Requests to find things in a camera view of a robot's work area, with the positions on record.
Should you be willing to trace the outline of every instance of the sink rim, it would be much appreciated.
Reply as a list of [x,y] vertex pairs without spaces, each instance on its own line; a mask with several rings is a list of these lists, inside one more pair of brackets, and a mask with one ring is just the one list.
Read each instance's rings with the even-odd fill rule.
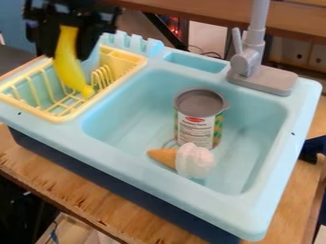
[[[152,64],[152,69],[155,68],[155,66],[162,68],[162,62],[163,61],[157,60],[148,62],[147,68],[150,66],[150,63]],[[182,69],[175,67],[174,64],[166,65],[166,63],[164,63],[164,65],[164,70],[168,69],[169,71],[185,75],[182,73]],[[236,87],[240,92],[265,97],[264,99],[267,97],[267,99],[272,99],[281,104],[288,111],[288,115],[285,118],[284,123],[281,125],[280,131],[272,146],[272,149],[276,152],[283,153],[278,155],[276,155],[276,153],[271,154],[272,149],[270,149],[255,180],[256,182],[262,181],[262,184],[257,185],[254,183],[251,189],[239,195],[218,193],[188,179],[179,177],[176,174],[172,176],[173,173],[163,169],[158,171],[157,167],[154,165],[135,163],[136,160],[132,160],[117,148],[105,144],[104,142],[100,142],[95,138],[86,135],[83,131],[80,133],[79,130],[81,129],[78,126],[78,123],[80,123],[84,114],[87,112],[78,116],[71,122],[55,125],[25,112],[20,115],[20,119],[18,120],[17,113],[20,112],[20,110],[9,104],[0,102],[0,111],[2,111],[0,112],[0,118],[14,129],[17,129],[18,131],[47,145],[51,145],[51,147],[90,164],[98,170],[132,184],[147,193],[153,194],[163,200],[167,200],[176,207],[201,217],[221,229],[238,235],[244,239],[258,240],[264,236],[269,226],[278,200],[283,193],[285,184],[293,169],[299,153],[299,150],[295,147],[300,148],[304,141],[305,134],[310,125],[309,121],[312,120],[315,112],[314,110],[310,110],[310,107],[316,107],[321,86],[316,82],[298,78],[299,82],[297,82],[295,86],[294,94],[290,97],[280,98],[262,93],[261,91],[252,91],[230,84],[226,81],[226,72],[226,68],[217,74],[207,74],[205,72],[205,78],[210,82],[217,82],[215,80],[218,78],[220,79],[218,83],[220,83],[221,86],[229,86],[231,89]],[[194,73],[203,74],[203,71],[193,71],[192,75],[194,75]],[[302,98],[300,97],[301,92],[306,94],[306,99],[308,101],[305,103],[304,99],[300,99],[300,103],[290,106],[289,103],[295,100],[296,97]],[[309,119],[303,121],[303,115],[309,117]],[[30,124],[34,125],[34,127],[29,128],[28,125]],[[87,145],[90,143],[94,145],[92,152],[86,150]],[[285,149],[293,152],[290,157],[288,153],[285,153]],[[105,160],[105,158],[108,158],[108,155],[110,157],[113,156],[117,161],[120,159],[124,162],[117,164],[116,162],[113,162],[114,159],[109,162],[108,160]],[[280,180],[277,178],[277,181],[275,181],[275,174],[279,175],[280,167],[283,167],[281,175],[282,179]],[[267,173],[266,171],[268,170],[272,171],[268,173],[268,177],[265,177]],[[178,188],[183,186],[186,188],[191,187],[193,190],[191,194],[196,192],[194,195],[200,195],[202,198],[191,197],[188,193],[185,193],[186,191],[181,192],[177,188],[165,191],[164,185],[166,181],[164,179],[167,177],[169,178],[169,181],[175,183]]]

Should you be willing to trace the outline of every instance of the sink compartment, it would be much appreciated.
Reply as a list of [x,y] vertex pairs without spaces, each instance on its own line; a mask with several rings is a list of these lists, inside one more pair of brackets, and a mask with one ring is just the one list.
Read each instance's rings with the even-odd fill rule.
[[164,57],[164,60],[177,65],[212,73],[218,73],[226,67],[226,64],[216,62],[209,57],[201,57],[198,55],[184,54],[179,52],[169,53]]
[[146,151],[173,139],[173,97],[198,87],[222,93],[231,108],[225,112],[222,141],[213,150],[217,167],[207,180],[196,182],[219,193],[245,193],[287,116],[285,108],[274,101],[172,71],[143,71],[89,110],[83,116],[82,130],[144,164],[169,171]]

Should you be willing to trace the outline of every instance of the dish drying rack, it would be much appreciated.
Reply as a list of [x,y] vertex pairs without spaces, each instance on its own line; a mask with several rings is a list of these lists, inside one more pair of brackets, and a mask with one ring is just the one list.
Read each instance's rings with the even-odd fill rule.
[[85,73],[94,95],[85,99],[62,83],[48,59],[0,86],[0,100],[52,123],[69,121],[146,64],[146,58],[108,46],[99,47],[99,66]]

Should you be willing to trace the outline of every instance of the wooden shelf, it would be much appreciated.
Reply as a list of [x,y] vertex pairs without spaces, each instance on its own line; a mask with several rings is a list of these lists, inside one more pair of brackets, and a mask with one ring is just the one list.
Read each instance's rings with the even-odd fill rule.
[[[179,16],[218,26],[238,26],[242,29],[248,26],[252,7],[252,0],[100,0],[100,2]],[[267,32],[276,36],[326,44],[326,25],[323,24],[325,21],[325,9],[321,6],[273,1],[268,16]]]

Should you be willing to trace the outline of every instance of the toy can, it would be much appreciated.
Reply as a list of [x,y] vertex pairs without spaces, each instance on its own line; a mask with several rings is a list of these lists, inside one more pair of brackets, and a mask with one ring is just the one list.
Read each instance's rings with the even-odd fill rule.
[[193,142],[215,148],[222,136],[224,115],[229,103],[215,91],[192,89],[174,98],[174,139],[179,145]]

